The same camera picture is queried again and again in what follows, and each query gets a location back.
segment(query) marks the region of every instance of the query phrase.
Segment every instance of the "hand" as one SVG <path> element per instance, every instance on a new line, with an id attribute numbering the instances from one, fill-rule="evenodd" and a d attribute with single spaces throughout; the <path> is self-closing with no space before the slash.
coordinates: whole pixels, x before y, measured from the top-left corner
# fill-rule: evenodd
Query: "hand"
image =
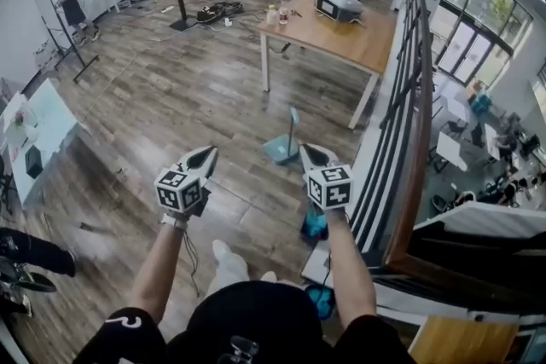
<path id="1" fill-rule="evenodd" d="M 191 210 L 186 212 L 175 212 L 171 210 L 165 210 L 165 214 L 167 216 L 171 216 L 172 218 L 177 219 L 179 222 L 189 222 L 189 219 L 191 218 Z"/>

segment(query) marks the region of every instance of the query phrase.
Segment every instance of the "doorway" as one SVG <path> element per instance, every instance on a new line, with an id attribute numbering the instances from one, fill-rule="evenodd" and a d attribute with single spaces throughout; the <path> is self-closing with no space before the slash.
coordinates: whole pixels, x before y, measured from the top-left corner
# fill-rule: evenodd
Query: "doorway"
<path id="1" fill-rule="evenodd" d="M 439 55 L 438 67 L 465 86 L 491 51 L 492 42 L 476 25 L 461 21 Z"/>

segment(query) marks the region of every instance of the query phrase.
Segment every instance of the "wood laminate flooring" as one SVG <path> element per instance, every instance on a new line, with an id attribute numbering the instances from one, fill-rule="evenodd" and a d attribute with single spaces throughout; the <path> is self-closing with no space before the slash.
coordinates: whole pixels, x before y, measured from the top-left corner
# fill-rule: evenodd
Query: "wood laminate flooring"
<path id="1" fill-rule="evenodd" d="M 223 0 L 186 0 L 186 7 L 195 14 L 218 1 Z M 99 22 L 102 37 L 82 48 L 84 58 L 98 54 L 100 62 L 78 84 L 72 81 L 78 64 L 70 55 L 59 72 L 43 75 L 28 90 L 46 76 L 57 78 L 67 105 L 122 168 L 111 174 L 76 141 L 51 173 L 45 204 L 91 224 L 94 232 L 33 213 L 24 221 L 16 212 L 15 222 L 5 224 L 51 240 L 78 259 L 73 279 L 31 268 L 58 288 L 52 294 L 28 292 L 34 318 L 14 318 L 15 338 L 32 361 L 70 362 L 105 318 L 126 304 L 159 228 L 153 181 L 162 167 L 197 147 L 214 144 L 220 153 L 206 211 L 189 223 L 200 255 L 195 279 L 201 293 L 214 276 L 215 239 L 247 260 L 252 278 L 274 270 L 280 279 L 301 283 L 311 252 L 299 237 L 307 207 L 302 171 L 297 163 L 272 164 L 262 146 L 288 131 L 294 105 L 301 117 L 297 141 L 329 147 L 352 163 L 372 106 L 355 131 L 346 126 L 369 76 L 291 47 L 271 54 L 271 92 L 263 93 L 255 26 L 267 6 L 280 0 L 229 1 L 243 2 L 246 12 L 226 30 L 223 22 L 215 30 L 172 30 L 168 25 L 180 18 L 178 8 L 160 11 L 176 0 L 150 0 L 140 9 L 107 14 Z M 278 51 L 282 44 L 273 47 Z M 185 328 L 200 301 L 190 272 L 182 249 L 160 325 L 167 340 Z"/>

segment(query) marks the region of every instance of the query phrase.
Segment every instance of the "wire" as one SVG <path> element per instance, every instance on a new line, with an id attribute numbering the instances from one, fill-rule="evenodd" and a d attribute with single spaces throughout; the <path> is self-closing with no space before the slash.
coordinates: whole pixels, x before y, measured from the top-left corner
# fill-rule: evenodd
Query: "wire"
<path id="1" fill-rule="evenodd" d="M 182 238 L 183 238 L 184 245 L 186 246 L 186 252 L 189 255 L 189 260 L 191 261 L 191 265 L 193 269 L 190 275 L 191 281 L 194 286 L 195 293 L 197 294 L 197 297 L 199 297 L 200 296 L 199 287 L 197 286 L 197 283 L 195 282 L 195 273 L 197 273 L 197 269 L 199 268 L 199 255 L 197 253 L 197 249 L 195 248 L 193 241 L 189 238 L 188 230 L 184 232 L 184 235 Z"/>
<path id="2" fill-rule="evenodd" d="M 91 103 L 90 107 L 88 108 L 88 110 L 85 112 L 84 116 L 82 117 L 82 121 L 84 121 L 87 116 L 89 115 L 89 113 L 91 112 L 91 110 L 93 109 L 93 107 L 95 107 L 95 105 L 98 103 L 98 101 L 104 96 L 104 93 L 106 93 L 106 91 L 108 90 L 108 88 L 110 88 L 110 85 L 113 84 L 113 81 L 115 81 L 117 78 L 119 78 L 123 73 L 125 73 L 127 71 L 127 69 L 129 68 L 129 66 L 135 61 L 135 59 L 142 53 L 144 53 L 145 50 L 156 50 L 159 45 L 161 43 L 163 43 L 164 41 L 168 41 L 170 39 L 173 39 L 174 37 L 178 37 L 179 35 L 182 35 L 183 33 L 189 31 L 190 29 L 193 29 L 195 26 L 197 25 L 197 23 L 194 23 L 192 26 L 190 26 L 188 29 L 184 30 L 184 31 L 181 31 L 181 32 L 177 32 L 176 34 L 174 35 L 171 35 L 170 37 L 167 37 L 167 38 L 162 38 L 162 39 L 159 39 L 159 40 L 152 40 L 154 41 L 155 43 L 157 43 L 157 45 L 155 47 L 146 47 L 138 52 L 134 52 L 134 50 L 131 49 L 131 52 L 133 52 L 135 55 L 133 56 L 133 58 L 125 65 L 125 67 L 123 67 L 123 69 L 121 69 L 121 71 L 116 74 L 111 80 L 110 82 L 108 82 L 107 86 L 104 88 L 104 90 L 101 92 L 101 94 L 93 101 L 93 103 Z"/>

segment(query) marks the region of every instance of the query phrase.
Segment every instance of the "white printer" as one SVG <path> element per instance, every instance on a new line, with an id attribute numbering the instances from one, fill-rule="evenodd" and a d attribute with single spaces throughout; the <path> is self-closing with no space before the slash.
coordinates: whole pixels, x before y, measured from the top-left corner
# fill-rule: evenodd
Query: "white printer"
<path id="1" fill-rule="evenodd" d="M 358 0 L 315 0 L 315 9 L 330 19 L 349 23 L 360 19 L 364 6 Z"/>

